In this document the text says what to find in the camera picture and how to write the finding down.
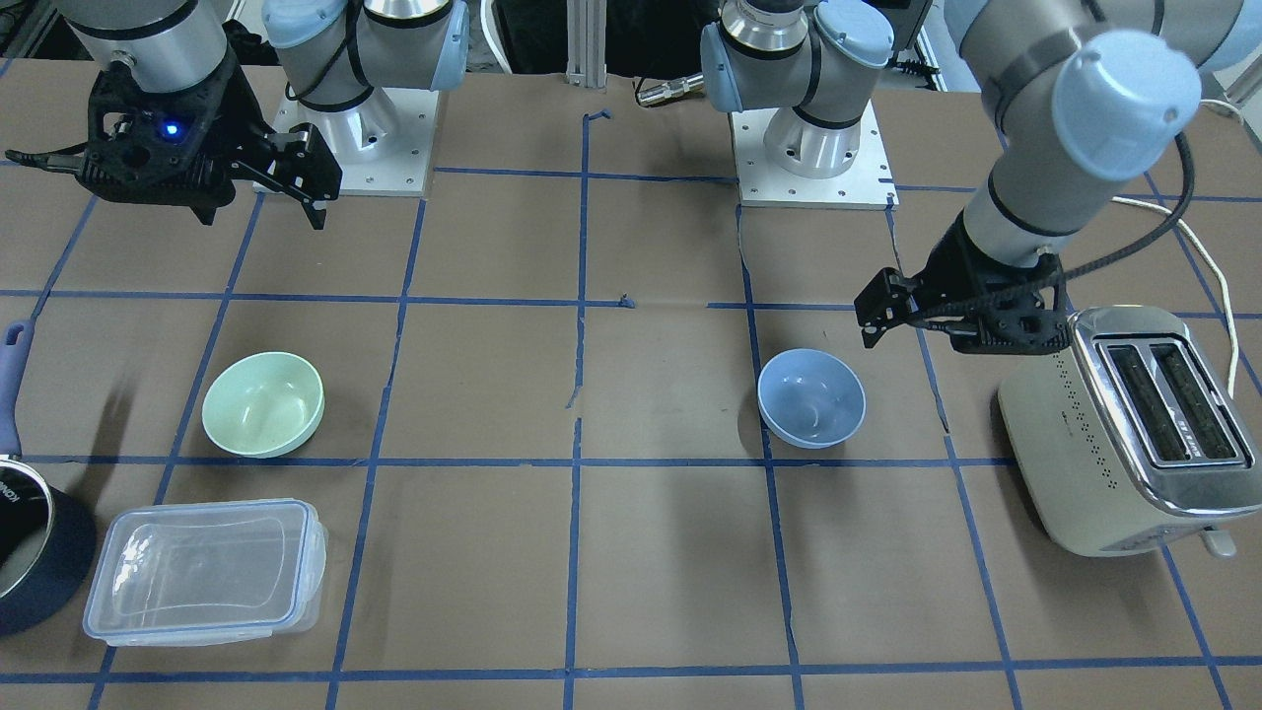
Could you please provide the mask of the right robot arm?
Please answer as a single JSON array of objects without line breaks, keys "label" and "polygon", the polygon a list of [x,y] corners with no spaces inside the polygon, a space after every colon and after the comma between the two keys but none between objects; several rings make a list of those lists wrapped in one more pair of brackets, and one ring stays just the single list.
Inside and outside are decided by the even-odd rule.
[{"label": "right robot arm", "polygon": [[87,135],[9,153],[122,206],[184,207],[212,224],[249,180],[321,230],[351,165],[398,153],[392,90],[456,90],[464,1],[266,1],[264,35],[209,1],[58,1],[98,63]]}]

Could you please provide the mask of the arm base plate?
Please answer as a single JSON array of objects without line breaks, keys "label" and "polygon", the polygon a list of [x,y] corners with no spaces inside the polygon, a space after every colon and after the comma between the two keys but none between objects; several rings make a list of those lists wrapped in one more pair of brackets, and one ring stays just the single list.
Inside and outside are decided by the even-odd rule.
[{"label": "arm base plate", "polygon": [[445,93],[410,87],[365,87],[334,79],[333,90],[281,100],[276,127],[310,124],[342,172],[343,195],[424,197],[430,180],[439,108]]},{"label": "arm base plate", "polygon": [[848,127],[808,124],[793,108],[729,113],[740,206],[888,211],[900,206],[875,105]]}]

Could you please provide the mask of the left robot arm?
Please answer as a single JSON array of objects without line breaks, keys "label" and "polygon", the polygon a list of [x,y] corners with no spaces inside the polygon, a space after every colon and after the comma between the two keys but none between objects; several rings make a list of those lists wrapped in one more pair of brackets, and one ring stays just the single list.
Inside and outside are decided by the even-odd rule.
[{"label": "left robot arm", "polygon": [[[946,1],[946,32],[1005,154],[917,274],[881,269],[854,300],[866,347],[885,332],[945,332],[965,354],[1045,356],[1069,346],[1066,282],[1153,243],[1195,185],[1184,129],[1201,78],[1259,45],[1257,1]],[[722,1],[700,32],[713,107],[776,108],[779,163],[808,175],[803,140],[851,139],[893,55],[864,1]],[[1131,180],[1176,148],[1172,216],[1078,269],[1060,252]]]}]

